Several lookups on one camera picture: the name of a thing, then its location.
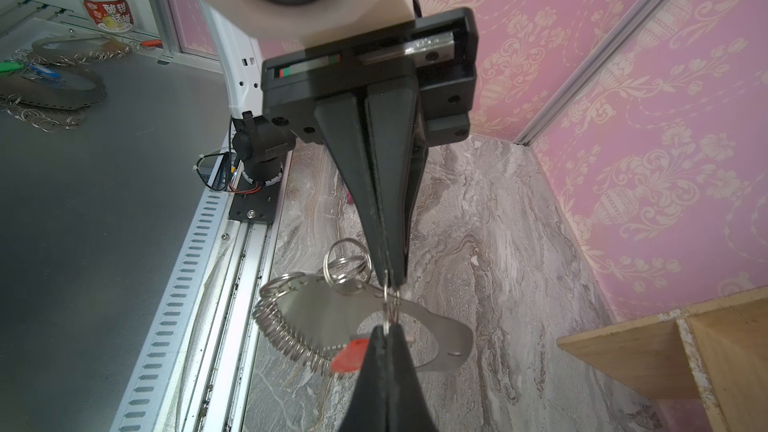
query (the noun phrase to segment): jar label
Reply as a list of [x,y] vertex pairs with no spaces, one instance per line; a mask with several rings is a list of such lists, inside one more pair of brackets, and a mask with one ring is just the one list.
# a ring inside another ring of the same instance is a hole
[[134,16],[125,0],[93,2],[83,0],[83,5],[99,29],[107,32],[128,32],[134,28]]

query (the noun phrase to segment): marble floor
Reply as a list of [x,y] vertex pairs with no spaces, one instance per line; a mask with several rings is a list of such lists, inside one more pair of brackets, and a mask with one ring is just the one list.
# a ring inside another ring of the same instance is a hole
[[[555,343],[610,323],[569,233],[528,148],[470,136],[430,149],[403,296],[475,331],[460,369],[419,375],[440,431],[661,428],[648,399]],[[363,236],[333,160],[298,146],[273,273],[317,270],[343,237]],[[412,333],[419,364],[434,343]],[[316,376],[260,341],[244,430],[335,431],[355,379]]]

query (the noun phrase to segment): red tag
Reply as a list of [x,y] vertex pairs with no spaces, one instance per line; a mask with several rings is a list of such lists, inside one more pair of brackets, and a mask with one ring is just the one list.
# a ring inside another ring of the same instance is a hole
[[337,374],[357,372],[362,367],[362,360],[368,350],[367,338],[356,338],[349,342],[331,362],[331,371]]
[[134,16],[130,13],[126,0],[83,0],[83,5],[99,29],[107,32],[128,32],[134,28]]

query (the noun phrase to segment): orange tag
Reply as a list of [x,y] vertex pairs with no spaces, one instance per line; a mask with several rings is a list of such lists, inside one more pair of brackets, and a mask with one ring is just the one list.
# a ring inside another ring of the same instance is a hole
[[331,362],[331,371],[337,374],[357,372],[362,367],[362,360],[368,349],[367,338],[356,338],[349,342]]

